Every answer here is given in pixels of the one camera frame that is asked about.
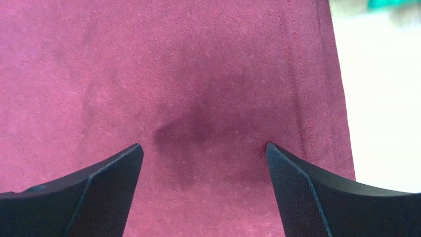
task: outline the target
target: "textured black surface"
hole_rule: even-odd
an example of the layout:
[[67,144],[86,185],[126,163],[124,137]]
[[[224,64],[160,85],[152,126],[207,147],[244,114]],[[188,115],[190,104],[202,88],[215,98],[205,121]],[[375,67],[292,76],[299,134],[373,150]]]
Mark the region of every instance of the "textured black surface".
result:
[[345,179],[275,144],[266,157],[287,237],[421,236],[421,194]]
[[134,144],[60,179],[0,194],[0,237],[121,237],[142,161]]

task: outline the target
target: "teal object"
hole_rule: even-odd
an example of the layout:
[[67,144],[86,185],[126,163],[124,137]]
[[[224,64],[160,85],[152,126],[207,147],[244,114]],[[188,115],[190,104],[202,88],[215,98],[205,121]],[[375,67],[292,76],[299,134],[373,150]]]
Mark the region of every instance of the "teal object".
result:
[[397,7],[410,3],[421,2],[421,0],[369,0],[369,9],[380,9],[384,7]]

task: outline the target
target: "maroon fabric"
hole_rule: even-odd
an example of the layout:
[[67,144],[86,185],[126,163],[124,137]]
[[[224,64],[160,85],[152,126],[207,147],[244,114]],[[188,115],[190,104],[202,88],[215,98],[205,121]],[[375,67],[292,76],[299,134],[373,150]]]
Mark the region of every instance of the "maroon fabric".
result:
[[354,179],[327,0],[0,2],[0,192],[139,142],[126,237],[275,237],[267,142]]

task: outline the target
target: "black plastic piece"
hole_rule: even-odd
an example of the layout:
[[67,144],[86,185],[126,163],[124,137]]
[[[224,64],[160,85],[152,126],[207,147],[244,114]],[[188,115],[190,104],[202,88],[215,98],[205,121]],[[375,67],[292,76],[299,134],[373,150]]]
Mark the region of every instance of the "black plastic piece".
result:
[[272,143],[266,158],[286,237],[421,236],[421,194],[340,177]]
[[0,237],[121,237],[143,162],[134,144],[21,193],[0,194]]

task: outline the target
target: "red stitching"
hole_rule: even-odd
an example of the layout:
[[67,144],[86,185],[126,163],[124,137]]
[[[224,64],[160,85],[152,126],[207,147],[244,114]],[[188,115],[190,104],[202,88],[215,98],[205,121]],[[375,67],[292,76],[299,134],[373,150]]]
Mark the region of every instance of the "red stitching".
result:
[[[291,73],[291,63],[290,63],[290,59],[289,59],[288,51],[287,51],[287,42],[285,41],[285,38],[286,37],[285,37],[285,34],[284,34],[284,30],[283,30],[284,27],[282,27],[281,13],[279,11],[278,0],[275,0],[275,5],[276,5],[276,11],[278,12],[279,26],[281,28],[282,43],[284,44],[285,56],[287,57],[288,74],[290,75],[290,86],[291,86],[291,91],[292,91],[293,100],[294,100],[294,106],[295,106],[295,117],[296,117],[295,119],[298,121],[299,120],[299,117],[298,117],[298,107],[297,107],[297,104],[295,102],[296,94],[297,93],[296,93],[296,89],[295,89],[295,87],[293,85],[293,75]],[[302,137],[302,134],[300,134],[299,139],[300,139],[301,149],[304,152],[304,139]]]
[[301,55],[299,53],[299,46],[298,46],[298,37],[297,37],[297,31],[295,29],[295,20],[294,20],[294,16],[293,16],[293,11],[291,9],[291,0],[287,0],[288,2],[288,8],[290,10],[290,16],[291,16],[291,21],[293,24],[293,30],[294,30],[294,39],[295,39],[295,46],[297,48],[297,54],[298,54],[298,64],[299,64],[299,72],[301,74],[301,83],[302,83],[302,87],[303,87],[303,96],[304,96],[304,105],[305,105],[305,113],[307,115],[307,123],[308,123],[308,135],[310,137],[310,145],[311,145],[311,150],[312,150],[312,154],[313,154],[313,158],[316,158],[315,154],[314,154],[314,145],[313,145],[313,138],[311,136],[311,123],[310,123],[310,116],[308,115],[308,103],[307,103],[307,96],[305,94],[305,88],[306,88],[306,83],[304,81],[304,74],[302,72],[302,61],[301,61]]

